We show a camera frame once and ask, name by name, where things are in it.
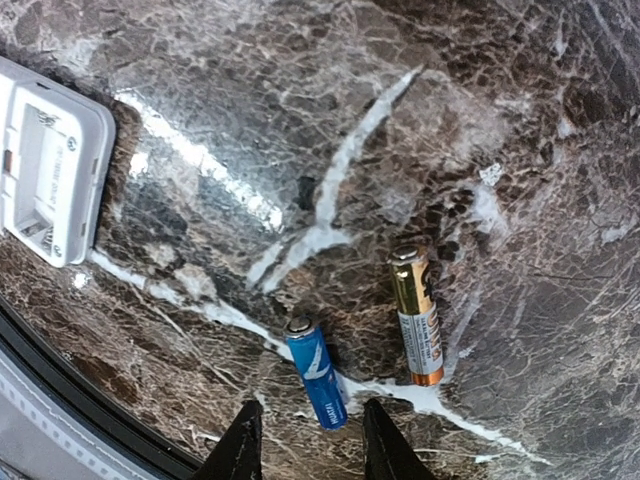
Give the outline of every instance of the battery cap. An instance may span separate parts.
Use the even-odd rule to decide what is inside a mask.
[[[391,255],[398,260],[414,258],[418,255],[418,247],[416,245],[402,245],[396,248]]]
[[[311,326],[311,319],[305,315],[292,318],[287,329],[293,333],[304,332]]]
[[[81,263],[115,131],[107,108],[0,57],[0,232],[54,267]]]

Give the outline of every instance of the marble surface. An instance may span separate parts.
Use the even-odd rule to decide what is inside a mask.
[[[205,455],[257,398],[267,478],[351,480],[376,395],[442,479],[637,478],[635,3],[16,0],[0,53],[119,128],[91,261],[5,237],[0,291],[147,424]],[[408,385],[406,241],[439,388]],[[337,433],[281,342],[298,312],[351,397]]]

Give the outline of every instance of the gold battery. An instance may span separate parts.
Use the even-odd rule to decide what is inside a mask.
[[[436,385],[444,376],[444,362],[427,249],[401,246],[389,255],[389,265],[411,381]]]

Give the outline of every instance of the battery label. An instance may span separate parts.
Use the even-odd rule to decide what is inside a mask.
[[[409,370],[428,375],[442,367],[440,328],[435,304],[426,313],[406,315],[398,312],[407,351]]]

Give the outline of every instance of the blue battery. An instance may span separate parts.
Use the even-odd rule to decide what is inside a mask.
[[[320,425],[337,430],[347,423],[347,409],[320,327],[306,316],[296,317],[285,335]]]

